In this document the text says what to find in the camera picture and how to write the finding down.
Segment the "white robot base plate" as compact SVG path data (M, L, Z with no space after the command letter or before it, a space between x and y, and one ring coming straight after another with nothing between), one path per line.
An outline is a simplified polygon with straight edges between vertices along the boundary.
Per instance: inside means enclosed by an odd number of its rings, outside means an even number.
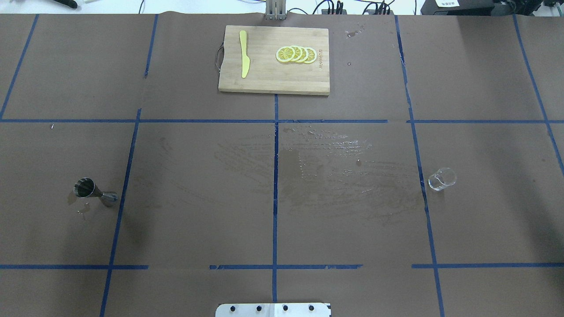
M228 303L215 311L216 317L331 317L329 303Z

